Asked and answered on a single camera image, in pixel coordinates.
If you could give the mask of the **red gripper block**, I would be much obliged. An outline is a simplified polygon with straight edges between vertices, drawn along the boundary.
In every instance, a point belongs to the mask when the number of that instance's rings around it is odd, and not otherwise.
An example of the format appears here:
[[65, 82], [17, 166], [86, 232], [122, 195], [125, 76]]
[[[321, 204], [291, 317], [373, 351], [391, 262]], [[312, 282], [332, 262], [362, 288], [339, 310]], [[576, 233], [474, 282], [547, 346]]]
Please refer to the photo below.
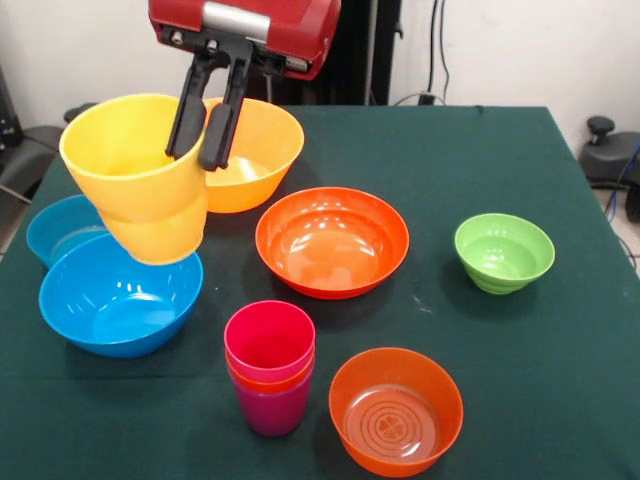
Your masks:
[[[158, 41], [198, 52], [187, 71], [166, 154], [184, 156], [204, 134], [201, 167], [226, 169], [252, 54], [264, 70], [313, 80], [328, 56], [340, 10], [339, 1], [150, 1], [148, 15]], [[247, 45], [252, 54], [229, 57], [235, 43]], [[204, 89], [211, 73], [223, 67], [229, 70], [224, 97], [206, 120]]]

